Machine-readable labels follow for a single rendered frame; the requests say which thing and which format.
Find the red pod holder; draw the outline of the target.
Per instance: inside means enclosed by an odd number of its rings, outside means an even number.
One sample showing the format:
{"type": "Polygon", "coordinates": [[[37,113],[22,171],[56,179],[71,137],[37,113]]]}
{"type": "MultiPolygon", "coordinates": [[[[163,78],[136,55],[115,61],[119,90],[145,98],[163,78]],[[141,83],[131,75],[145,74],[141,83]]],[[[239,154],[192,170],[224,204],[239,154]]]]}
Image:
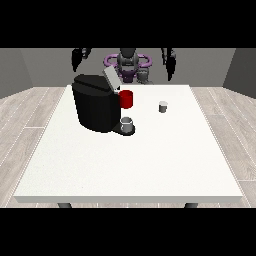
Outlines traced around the red pod holder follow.
{"type": "Polygon", "coordinates": [[[129,109],[133,106],[133,92],[130,90],[122,90],[119,92],[120,107],[129,109]]]}

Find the black coffee machine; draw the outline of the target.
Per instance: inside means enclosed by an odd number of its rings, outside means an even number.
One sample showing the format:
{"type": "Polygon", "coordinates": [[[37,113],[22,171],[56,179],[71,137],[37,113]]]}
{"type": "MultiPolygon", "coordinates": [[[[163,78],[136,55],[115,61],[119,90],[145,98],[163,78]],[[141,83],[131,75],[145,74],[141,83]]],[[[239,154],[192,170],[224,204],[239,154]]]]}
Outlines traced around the black coffee machine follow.
{"type": "Polygon", "coordinates": [[[119,93],[114,92],[107,79],[100,75],[80,74],[74,78],[72,92],[79,122],[85,128],[101,133],[116,132],[123,136],[135,133],[121,130],[119,93]]]}

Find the pale grey machine lid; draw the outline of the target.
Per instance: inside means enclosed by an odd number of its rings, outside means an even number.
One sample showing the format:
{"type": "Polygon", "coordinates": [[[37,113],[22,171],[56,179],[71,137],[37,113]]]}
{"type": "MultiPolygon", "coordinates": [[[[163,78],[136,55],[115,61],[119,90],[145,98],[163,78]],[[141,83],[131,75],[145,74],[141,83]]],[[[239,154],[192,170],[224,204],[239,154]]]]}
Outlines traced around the pale grey machine lid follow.
{"type": "Polygon", "coordinates": [[[105,68],[103,70],[103,75],[113,91],[117,90],[122,84],[113,66],[105,68]]]}

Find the small grey cup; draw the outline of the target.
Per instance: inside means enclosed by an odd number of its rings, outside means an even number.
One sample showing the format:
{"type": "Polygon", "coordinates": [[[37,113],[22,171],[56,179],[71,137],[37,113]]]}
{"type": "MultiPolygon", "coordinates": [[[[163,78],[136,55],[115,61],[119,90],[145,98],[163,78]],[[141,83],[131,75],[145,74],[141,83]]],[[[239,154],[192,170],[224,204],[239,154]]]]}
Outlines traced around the small grey cup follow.
{"type": "Polygon", "coordinates": [[[121,130],[125,133],[131,132],[133,129],[133,120],[130,117],[120,119],[121,130]]]}

